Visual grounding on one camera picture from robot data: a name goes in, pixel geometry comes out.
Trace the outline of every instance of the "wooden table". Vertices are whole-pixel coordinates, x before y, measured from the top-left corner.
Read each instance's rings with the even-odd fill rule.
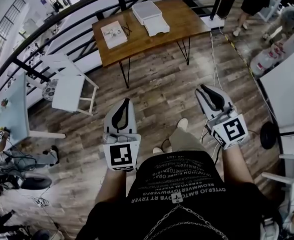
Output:
[[[117,13],[92,25],[102,65],[107,67],[114,63],[119,63],[127,88],[129,88],[130,57],[151,48],[177,42],[188,65],[190,58],[190,37],[210,31],[199,16],[182,0],[162,0],[155,2],[155,4],[162,11],[164,20],[170,26],[170,32],[168,33],[159,33],[150,37],[146,28],[138,22],[131,9]],[[108,49],[101,32],[101,27],[115,21],[118,21],[123,27],[128,41],[112,49]],[[183,42],[184,38],[188,38],[188,52]],[[185,53],[178,43],[179,40],[182,40]],[[128,80],[126,80],[121,61],[128,58]]]

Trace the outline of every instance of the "book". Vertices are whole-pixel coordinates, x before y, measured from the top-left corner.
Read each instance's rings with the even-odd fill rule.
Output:
[[[103,26],[101,32],[109,49],[128,41],[118,21]]]

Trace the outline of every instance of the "black metal table leg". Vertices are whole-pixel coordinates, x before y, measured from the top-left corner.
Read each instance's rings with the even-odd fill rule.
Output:
[[[180,44],[179,44],[178,41],[177,41],[177,44],[178,44],[178,46],[179,46],[179,48],[180,48],[180,50],[182,52],[182,55],[184,56],[184,58],[185,58],[185,60],[187,62],[187,65],[189,65],[189,61],[190,61],[190,37],[188,38],[188,54],[187,54],[186,46],[185,46],[185,43],[184,43],[183,40],[182,40],[182,44],[183,44],[183,48],[185,50],[186,55],[183,52],[183,50],[182,50],[182,48],[181,48],[181,46],[180,46]]]
[[[123,75],[123,79],[125,80],[125,83],[126,83],[126,87],[127,87],[127,89],[129,89],[130,59],[131,59],[131,58],[129,58],[128,80],[126,80],[125,72],[124,72],[124,70],[123,70],[123,66],[122,66],[122,61],[119,61],[119,65],[120,65],[121,72],[122,72],[122,75]]]

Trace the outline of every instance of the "chain necklace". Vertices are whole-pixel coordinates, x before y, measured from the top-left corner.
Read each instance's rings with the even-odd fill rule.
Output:
[[[173,213],[175,210],[177,210],[178,208],[181,208],[181,209],[184,209],[184,210],[186,210],[188,213],[191,213],[191,214],[193,214],[193,215],[195,215],[198,219],[200,219],[201,221],[203,221],[205,224],[200,224],[200,223],[195,223],[195,222],[189,222],[189,221],[187,221],[187,222],[179,222],[179,223],[177,223],[177,224],[173,224],[173,225],[171,225],[171,226],[169,226],[169,227],[166,227],[166,228],[164,228],[163,230],[161,230],[161,231],[159,231],[157,234],[155,234],[153,237],[151,237],[151,238],[149,238],[150,236],[151,236],[151,234],[155,231],[155,229],[166,219],[166,218],[168,218],[168,216],[171,214],[171,213]],[[204,227],[204,228],[208,228],[208,229],[211,229],[211,230],[214,230],[218,235],[220,235],[221,236],[221,238],[223,239],[223,240],[228,240],[228,238],[227,238],[227,236],[223,233],[223,232],[221,232],[221,231],[219,231],[219,230],[217,230],[216,228],[214,228],[211,224],[210,224],[210,222],[208,222],[208,221],[206,221],[202,216],[200,216],[199,214],[197,214],[197,213],[195,213],[194,211],[192,211],[191,209],[189,209],[189,208],[185,208],[185,207],[183,207],[181,204],[179,204],[178,203],[178,205],[175,207],[175,208],[173,208],[170,212],[168,212],[161,220],[159,220],[158,222],[157,222],[157,224],[156,224],[156,226],[154,226],[152,229],[151,229],[151,231],[149,232],[149,234],[148,235],[146,235],[146,237],[144,238],[144,240],[147,240],[147,239],[149,239],[149,240],[152,240],[152,239],[154,239],[156,236],[158,236],[159,234],[161,234],[161,233],[163,233],[164,231],[166,231],[166,230],[168,230],[168,229],[171,229],[171,228],[173,228],[173,227],[175,227],[175,226],[179,226],[179,225],[196,225],[196,226],[201,226],[201,227]]]

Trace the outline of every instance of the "light blue desk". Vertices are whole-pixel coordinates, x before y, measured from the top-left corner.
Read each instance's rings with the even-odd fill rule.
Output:
[[[8,99],[6,108],[0,103],[0,128],[6,127],[11,131],[10,142],[18,144],[27,137],[64,139],[66,136],[61,133],[51,133],[34,131],[29,129],[28,109],[27,109],[27,76],[23,73],[16,81],[2,93],[0,102]]]

